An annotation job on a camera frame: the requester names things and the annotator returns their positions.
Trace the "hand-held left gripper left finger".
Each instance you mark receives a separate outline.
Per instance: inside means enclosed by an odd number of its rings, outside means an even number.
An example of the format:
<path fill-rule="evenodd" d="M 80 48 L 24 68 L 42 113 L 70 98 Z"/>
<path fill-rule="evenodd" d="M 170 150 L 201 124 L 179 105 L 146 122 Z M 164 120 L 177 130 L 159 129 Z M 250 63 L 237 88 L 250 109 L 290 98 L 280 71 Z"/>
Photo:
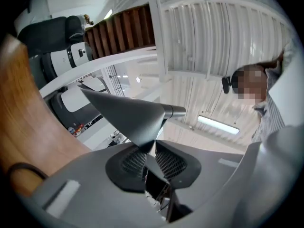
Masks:
<path fill-rule="evenodd" d="M 130 142 L 89 152 L 22 203 L 43 228 L 161 228 L 164 220 L 145 195 L 146 160 Z"/>

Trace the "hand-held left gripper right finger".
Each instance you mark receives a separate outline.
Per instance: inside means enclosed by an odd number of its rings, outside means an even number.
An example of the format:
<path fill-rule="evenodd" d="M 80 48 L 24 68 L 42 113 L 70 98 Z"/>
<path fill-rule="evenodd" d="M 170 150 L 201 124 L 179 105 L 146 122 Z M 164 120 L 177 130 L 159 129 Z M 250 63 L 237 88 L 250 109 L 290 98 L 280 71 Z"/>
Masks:
<path fill-rule="evenodd" d="M 163 228 L 260 228 L 289 197 L 304 168 L 304 124 L 287 126 L 244 154 L 156 142 L 158 157 L 173 158 L 172 206 L 181 218 Z"/>

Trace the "grey desk lamp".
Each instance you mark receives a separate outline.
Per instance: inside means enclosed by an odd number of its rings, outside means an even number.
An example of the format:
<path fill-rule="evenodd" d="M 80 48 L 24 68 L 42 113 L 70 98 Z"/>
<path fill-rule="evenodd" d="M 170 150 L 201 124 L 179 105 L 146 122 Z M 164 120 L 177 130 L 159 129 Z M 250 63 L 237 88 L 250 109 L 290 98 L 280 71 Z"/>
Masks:
<path fill-rule="evenodd" d="M 127 137 L 129 140 L 127 143 L 133 143 L 147 155 L 166 120 L 184 116 L 186 113 L 185 108 L 181 106 L 131 99 L 86 89 L 83 90 L 83 94 L 111 125 Z M 23 198 L 26 197 L 19 196 L 21 203 Z M 43 228 L 36 219 L 35 221 L 37 223 L 34 228 Z"/>

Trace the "long ceiling light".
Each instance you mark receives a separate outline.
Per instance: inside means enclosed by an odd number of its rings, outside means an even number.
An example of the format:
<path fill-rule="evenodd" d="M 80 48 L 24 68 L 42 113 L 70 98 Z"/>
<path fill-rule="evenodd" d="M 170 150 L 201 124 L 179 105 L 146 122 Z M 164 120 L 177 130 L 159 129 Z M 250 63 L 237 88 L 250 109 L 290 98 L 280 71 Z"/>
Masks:
<path fill-rule="evenodd" d="M 213 119 L 210 119 L 210 118 L 207 118 L 207 117 L 204 117 L 204 116 L 201 116 L 201 115 L 198 116 L 197 120 L 198 120 L 198 122 L 200 122 L 202 124 L 205 124 L 205 125 L 208 125 L 210 127 L 225 131 L 225 132 L 233 134 L 233 135 L 238 134 L 239 131 L 240 131 L 236 127 L 224 124 L 222 122 L 215 121 Z"/>

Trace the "red bottles cluster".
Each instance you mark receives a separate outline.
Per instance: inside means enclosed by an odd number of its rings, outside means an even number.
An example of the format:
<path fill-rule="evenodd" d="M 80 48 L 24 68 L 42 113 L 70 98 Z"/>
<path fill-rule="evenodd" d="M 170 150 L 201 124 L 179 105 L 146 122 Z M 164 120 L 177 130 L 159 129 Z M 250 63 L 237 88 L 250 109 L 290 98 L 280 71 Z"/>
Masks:
<path fill-rule="evenodd" d="M 68 127 L 67 129 L 74 137 L 79 136 L 81 133 L 87 130 L 87 126 L 79 125 L 77 127 Z"/>

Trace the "person in striped shirt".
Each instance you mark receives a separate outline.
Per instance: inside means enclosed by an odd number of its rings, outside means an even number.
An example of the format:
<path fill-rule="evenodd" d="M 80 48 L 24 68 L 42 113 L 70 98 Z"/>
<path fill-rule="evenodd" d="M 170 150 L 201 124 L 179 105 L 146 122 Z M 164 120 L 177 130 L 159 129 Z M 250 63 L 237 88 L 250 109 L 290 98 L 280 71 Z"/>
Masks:
<path fill-rule="evenodd" d="M 276 61 L 275 68 L 266 69 L 266 99 L 253 106 L 254 111 L 260 117 L 260 124 L 251 137 L 251 142 L 262 142 L 270 134 L 280 130 L 285 126 L 281 114 L 275 105 L 269 90 L 274 86 L 284 69 L 289 66 L 289 63 L 294 55 L 291 50 L 283 50 L 283 60 Z"/>

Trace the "large white black machine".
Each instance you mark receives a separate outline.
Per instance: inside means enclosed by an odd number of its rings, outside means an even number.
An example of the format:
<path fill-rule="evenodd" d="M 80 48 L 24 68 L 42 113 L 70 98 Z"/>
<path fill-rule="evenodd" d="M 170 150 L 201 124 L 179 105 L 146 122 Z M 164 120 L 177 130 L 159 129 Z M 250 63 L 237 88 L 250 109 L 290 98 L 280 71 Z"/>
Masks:
<path fill-rule="evenodd" d="M 76 131 L 100 116 L 99 111 L 83 94 L 83 89 L 101 93 L 110 92 L 102 77 L 89 76 L 55 93 L 49 100 L 50 107 L 66 129 Z"/>

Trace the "black office chair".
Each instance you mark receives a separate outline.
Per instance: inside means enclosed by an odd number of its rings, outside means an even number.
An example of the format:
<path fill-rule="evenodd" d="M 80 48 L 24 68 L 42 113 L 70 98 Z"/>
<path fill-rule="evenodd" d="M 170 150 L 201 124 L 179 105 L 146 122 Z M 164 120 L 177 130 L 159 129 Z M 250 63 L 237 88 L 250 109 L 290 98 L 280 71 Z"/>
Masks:
<path fill-rule="evenodd" d="M 80 16 L 58 17 L 30 24 L 22 29 L 18 40 L 26 45 L 28 56 L 67 49 L 83 42 L 85 19 Z"/>

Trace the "wooden staircase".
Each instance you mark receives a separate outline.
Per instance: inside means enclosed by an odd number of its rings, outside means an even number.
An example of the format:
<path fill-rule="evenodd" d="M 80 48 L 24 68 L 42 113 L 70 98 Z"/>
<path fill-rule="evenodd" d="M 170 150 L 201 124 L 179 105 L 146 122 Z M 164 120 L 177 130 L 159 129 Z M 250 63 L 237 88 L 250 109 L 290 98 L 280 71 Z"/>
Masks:
<path fill-rule="evenodd" d="M 86 30 L 84 40 L 93 59 L 155 46 L 150 6 L 127 9 L 102 20 Z"/>

